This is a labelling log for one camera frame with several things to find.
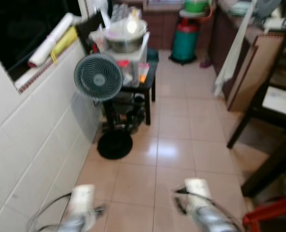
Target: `towel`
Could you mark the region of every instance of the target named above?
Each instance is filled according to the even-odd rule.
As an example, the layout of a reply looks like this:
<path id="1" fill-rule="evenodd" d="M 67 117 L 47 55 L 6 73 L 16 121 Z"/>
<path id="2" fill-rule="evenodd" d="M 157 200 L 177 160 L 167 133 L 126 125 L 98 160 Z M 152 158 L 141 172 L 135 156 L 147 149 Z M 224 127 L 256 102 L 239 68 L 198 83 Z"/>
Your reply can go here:
<path id="1" fill-rule="evenodd" d="M 214 96 L 218 97 L 221 93 L 223 84 L 233 77 L 233 73 L 240 56 L 243 39 L 247 30 L 248 22 L 253 14 L 257 0 L 252 0 L 250 7 L 240 25 L 238 33 L 232 43 L 229 53 L 226 57 L 225 63 L 223 64 L 220 73 L 215 81 Z"/>

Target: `beige tiled floor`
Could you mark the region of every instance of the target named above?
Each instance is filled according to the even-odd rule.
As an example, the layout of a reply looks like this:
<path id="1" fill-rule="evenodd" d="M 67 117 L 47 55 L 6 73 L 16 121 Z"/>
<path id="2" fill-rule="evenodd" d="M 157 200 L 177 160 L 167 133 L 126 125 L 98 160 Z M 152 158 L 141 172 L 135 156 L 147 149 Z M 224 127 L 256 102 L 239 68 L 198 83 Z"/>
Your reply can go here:
<path id="1" fill-rule="evenodd" d="M 253 121 L 228 150 L 241 113 L 228 112 L 223 100 L 213 97 L 212 67 L 177 65 L 169 54 L 159 53 L 151 126 L 140 125 L 132 151 L 112 161 L 97 153 L 96 144 L 90 149 L 78 184 L 95 184 L 94 203 L 108 206 L 94 232 L 199 232 L 172 200 L 172 191 L 189 177 L 206 179 L 212 197 L 243 218 L 247 210 L 240 185 L 281 134 Z"/>

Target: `fan grille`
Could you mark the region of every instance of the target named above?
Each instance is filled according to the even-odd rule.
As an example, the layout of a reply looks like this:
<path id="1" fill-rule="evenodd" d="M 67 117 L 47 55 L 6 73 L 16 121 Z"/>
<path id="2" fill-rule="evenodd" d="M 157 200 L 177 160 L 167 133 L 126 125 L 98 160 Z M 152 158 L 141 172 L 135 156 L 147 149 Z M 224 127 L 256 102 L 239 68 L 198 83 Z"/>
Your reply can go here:
<path id="1" fill-rule="evenodd" d="M 96 101 L 113 98 L 123 85 L 123 74 L 108 55 L 92 54 L 76 65 L 74 81 L 80 92 Z"/>

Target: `red chair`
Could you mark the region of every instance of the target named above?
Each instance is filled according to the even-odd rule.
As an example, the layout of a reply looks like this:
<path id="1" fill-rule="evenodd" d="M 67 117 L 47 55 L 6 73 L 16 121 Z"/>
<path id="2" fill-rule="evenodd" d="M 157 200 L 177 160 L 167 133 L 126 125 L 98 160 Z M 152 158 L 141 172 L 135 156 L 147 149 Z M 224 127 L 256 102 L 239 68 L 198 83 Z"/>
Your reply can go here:
<path id="1" fill-rule="evenodd" d="M 251 232 L 260 232 L 259 222 L 286 215 L 286 198 L 272 205 L 260 206 L 243 218 L 243 226 L 250 226 Z"/>

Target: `window sill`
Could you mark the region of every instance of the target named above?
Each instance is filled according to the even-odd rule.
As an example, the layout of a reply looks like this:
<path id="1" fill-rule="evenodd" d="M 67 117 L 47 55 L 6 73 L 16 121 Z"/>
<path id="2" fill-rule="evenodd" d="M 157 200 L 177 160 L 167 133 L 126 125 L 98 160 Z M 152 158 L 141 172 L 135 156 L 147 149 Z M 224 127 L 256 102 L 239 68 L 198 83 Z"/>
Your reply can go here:
<path id="1" fill-rule="evenodd" d="M 58 63 L 60 63 L 67 56 L 67 54 L 70 53 L 72 49 L 79 45 L 79 40 L 74 41 L 58 56 Z M 25 92 L 27 89 L 28 91 L 30 90 L 30 88 L 34 89 L 46 76 L 48 76 L 54 70 L 57 65 L 58 64 L 53 63 L 51 57 L 48 57 L 44 65 L 38 68 L 29 69 L 26 73 L 24 73 L 14 82 L 14 86 L 20 94 Z"/>

